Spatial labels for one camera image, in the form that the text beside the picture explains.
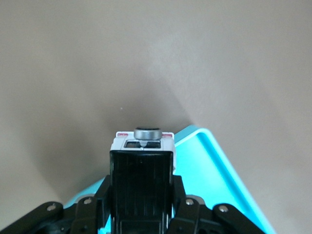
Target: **beige wall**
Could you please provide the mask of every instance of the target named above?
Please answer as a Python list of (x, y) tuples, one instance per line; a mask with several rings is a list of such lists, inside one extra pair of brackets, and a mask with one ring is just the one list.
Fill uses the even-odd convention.
[(303, 0), (0, 1), (0, 229), (105, 176), (117, 130), (194, 123), (309, 233), (311, 41)]

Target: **black plastic part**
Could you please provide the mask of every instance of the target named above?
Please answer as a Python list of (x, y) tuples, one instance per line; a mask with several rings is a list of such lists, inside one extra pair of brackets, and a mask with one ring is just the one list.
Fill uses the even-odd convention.
[[(48, 211), (49, 206), (55, 209)], [(35, 234), (47, 224), (58, 220), (62, 216), (63, 205), (58, 202), (46, 202), (29, 212), (19, 220), (3, 229), (1, 234)]]
[(146, 146), (142, 147), (139, 141), (127, 141), (125, 148), (145, 148), (145, 149), (160, 149), (160, 141), (149, 141)]
[(171, 220), (167, 234), (195, 234), (197, 231), (200, 204), (191, 198), (181, 200), (175, 217)]
[(223, 226), (213, 220), (213, 212), (206, 205), (200, 205), (198, 234), (227, 234)]
[(95, 197), (97, 198), (97, 228), (103, 228), (111, 213), (110, 201), (110, 176), (107, 175), (97, 190)]
[(172, 211), (173, 152), (111, 151), (112, 234), (164, 234)]
[(63, 215), (59, 220), (46, 223), (46, 226), (36, 232), (36, 234), (67, 234), (70, 231), (75, 219), (77, 204), (63, 210)]
[(72, 223), (70, 234), (98, 234), (97, 199), (86, 197), (77, 203), (76, 218)]
[(173, 176), (173, 209), (174, 212), (177, 212), (177, 209), (180, 205), (181, 200), (186, 198), (186, 194), (185, 194), (185, 190), (184, 190), (184, 186), (183, 186), (183, 181), (182, 181), (182, 177), (180, 175), (174, 175)]
[[(226, 206), (227, 211), (222, 212), (219, 207)], [(252, 223), (237, 208), (230, 204), (218, 204), (213, 208), (216, 221), (231, 230), (233, 234), (264, 234), (254, 223)]]

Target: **metal screw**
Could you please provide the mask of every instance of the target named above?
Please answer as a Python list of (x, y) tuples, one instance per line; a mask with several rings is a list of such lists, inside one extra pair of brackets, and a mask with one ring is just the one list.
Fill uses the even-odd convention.
[(183, 232), (183, 228), (180, 226), (180, 227), (178, 227), (177, 229), (176, 229), (176, 232), (177, 233), (182, 233)]
[(92, 202), (92, 199), (90, 197), (83, 201), (85, 205), (90, 204), (91, 202)]
[(219, 206), (219, 210), (220, 210), (221, 212), (227, 212), (227, 211), (229, 211), (229, 209), (228, 209), (225, 205)]
[(51, 206), (48, 206), (47, 211), (55, 210), (57, 206), (53, 203)]
[(79, 229), (79, 231), (81, 233), (85, 233), (86, 231), (88, 231), (88, 226), (87, 225), (84, 225), (82, 228)]
[(192, 199), (186, 199), (185, 203), (189, 206), (192, 206), (194, 204), (194, 201)]

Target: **white plastic casing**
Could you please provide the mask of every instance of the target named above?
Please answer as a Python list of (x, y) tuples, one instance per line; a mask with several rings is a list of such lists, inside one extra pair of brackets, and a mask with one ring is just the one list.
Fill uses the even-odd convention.
[[(148, 141), (160, 141), (160, 148), (126, 148), (128, 141), (139, 141), (141, 143)], [(176, 170), (176, 147), (175, 135), (169, 132), (163, 132), (160, 140), (138, 140), (134, 137), (134, 132), (117, 132), (111, 146), (111, 150), (123, 151), (171, 151), (174, 155), (174, 171)]]

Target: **white module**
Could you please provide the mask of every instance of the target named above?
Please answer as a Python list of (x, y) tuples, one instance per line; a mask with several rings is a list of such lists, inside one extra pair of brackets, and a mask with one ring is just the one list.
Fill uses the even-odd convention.
[(111, 150), (121, 151), (171, 151), (176, 170), (176, 147), (174, 133), (162, 132), (159, 128), (136, 128), (133, 132), (117, 132)]

